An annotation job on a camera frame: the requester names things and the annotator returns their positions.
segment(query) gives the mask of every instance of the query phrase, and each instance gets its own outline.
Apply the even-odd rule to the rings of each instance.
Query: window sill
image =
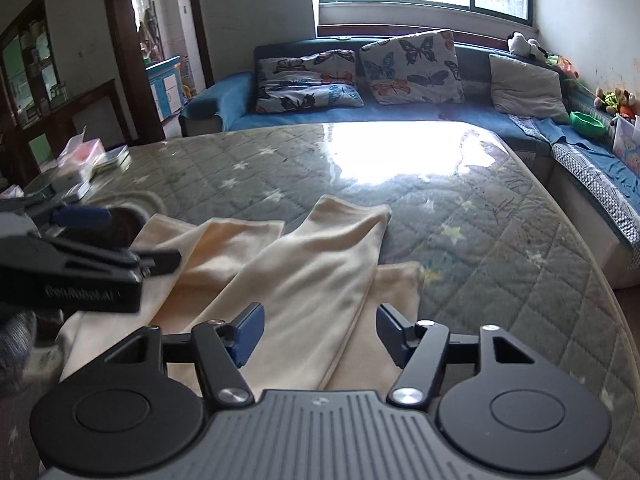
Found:
[[[506,39],[514,30],[536,38],[538,30],[470,10],[404,2],[328,2],[320,4],[319,25],[388,23],[416,27],[451,28]]]

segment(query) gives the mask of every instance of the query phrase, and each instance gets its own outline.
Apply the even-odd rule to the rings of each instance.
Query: beige cloth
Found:
[[[233,319],[260,301],[265,332],[242,369],[256,396],[264,388],[325,384],[388,389],[399,370],[375,334],[376,302],[389,298],[415,319],[420,282],[418,264],[377,267],[389,215],[388,206],[361,208],[325,196],[284,237],[282,222],[212,219],[195,228],[155,216],[136,246],[179,248],[180,269],[146,280],[138,314],[71,318],[63,331],[75,341],[63,377],[145,324],[188,332],[203,320]],[[362,354],[357,341],[370,352]],[[170,365],[169,375],[198,391],[193,365]],[[375,378],[368,386],[366,375]]]

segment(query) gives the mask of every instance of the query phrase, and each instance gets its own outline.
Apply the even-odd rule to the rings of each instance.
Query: stuffed animal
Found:
[[[544,61],[549,56],[546,50],[540,47],[538,40],[531,38],[529,41],[519,32],[512,32],[507,38],[509,52],[514,56],[533,57]]]
[[[620,113],[625,119],[636,118],[635,106],[637,100],[633,92],[616,88],[613,92],[605,93],[602,88],[596,89],[593,105],[597,110],[604,110],[607,114]]]

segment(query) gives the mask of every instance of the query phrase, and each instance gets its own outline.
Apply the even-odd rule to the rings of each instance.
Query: sofa backrest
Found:
[[[337,36],[327,38],[314,38],[312,40],[291,41],[289,43],[275,43],[258,46],[254,50],[254,62],[268,57],[302,57],[311,56],[318,52],[325,52],[334,49],[353,50],[356,53],[356,74],[364,77],[364,67],[360,60],[360,49],[366,44],[374,41],[386,40],[389,36]],[[466,43],[456,43],[456,55],[458,56],[458,69],[463,81],[466,95],[488,95],[491,87],[491,66],[489,65],[489,54],[499,54],[500,56],[522,58],[512,56],[503,50],[495,50],[483,46],[475,46]],[[537,60],[528,61],[538,66],[543,66],[549,70],[554,70],[564,76],[559,69]]]

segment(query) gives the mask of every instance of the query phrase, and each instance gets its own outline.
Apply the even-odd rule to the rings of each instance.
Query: sofa armrest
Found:
[[[252,72],[232,74],[194,97],[180,115],[194,121],[218,116],[222,120],[222,131],[226,132],[234,121],[247,113],[254,93]]]

